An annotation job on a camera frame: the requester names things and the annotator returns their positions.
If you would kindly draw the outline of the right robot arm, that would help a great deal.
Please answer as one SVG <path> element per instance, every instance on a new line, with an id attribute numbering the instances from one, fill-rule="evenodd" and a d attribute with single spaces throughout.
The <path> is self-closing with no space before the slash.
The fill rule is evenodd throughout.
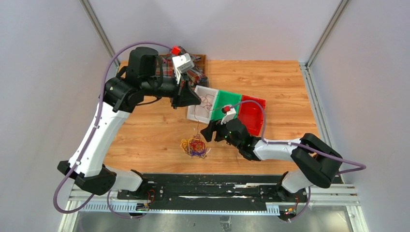
<path id="1" fill-rule="evenodd" d="M 297 169 L 286 171 L 277 183 L 277 197 L 284 202 L 313 185 L 329 188 L 341 166 L 341 156 L 312 133 L 293 140 L 267 140 L 251 135 L 239 119 L 233 119 L 227 123 L 211 120 L 201 135 L 207 142 L 225 141 L 247 160 L 294 162 Z"/>

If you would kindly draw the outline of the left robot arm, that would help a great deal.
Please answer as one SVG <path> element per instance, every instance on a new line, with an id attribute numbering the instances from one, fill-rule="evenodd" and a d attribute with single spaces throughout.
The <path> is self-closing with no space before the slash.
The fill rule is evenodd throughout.
<path id="1" fill-rule="evenodd" d="M 189 86 L 187 71 L 194 67 L 190 54 L 171 50 L 173 75 L 165 76 L 162 57 L 149 47 L 130 52 L 128 64 L 104 83 L 94 119 L 77 152 L 58 164 L 58 170 L 83 191 L 103 195 L 110 190 L 128 190 L 137 200 L 148 194 L 148 186 L 137 171 L 123 171 L 104 164 L 107 151 L 125 120 L 144 98 L 169 98 L 173 108 L 200 104 Z"/>

